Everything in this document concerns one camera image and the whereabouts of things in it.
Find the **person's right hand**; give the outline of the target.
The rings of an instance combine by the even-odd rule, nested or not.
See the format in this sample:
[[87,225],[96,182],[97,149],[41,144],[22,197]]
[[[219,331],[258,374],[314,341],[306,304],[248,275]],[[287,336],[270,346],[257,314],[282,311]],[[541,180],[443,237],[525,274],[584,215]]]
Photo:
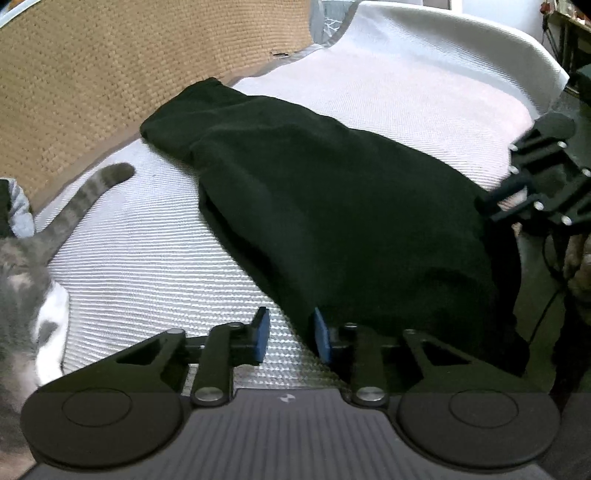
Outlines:
[[575,296],[590,297],[590,235],[579,234],[569,239],[564,262],[564,277]]

